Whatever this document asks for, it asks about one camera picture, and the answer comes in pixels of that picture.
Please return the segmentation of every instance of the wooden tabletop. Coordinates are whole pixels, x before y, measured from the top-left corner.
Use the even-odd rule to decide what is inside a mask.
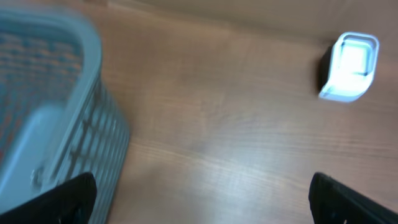
[[[103,81],[131,125],[109,223],[313,223],[316,171],[398,211],[396,58],[380,55],[368,92],[336,103],[315,85],[327,44],[76,8],[101,34]]]

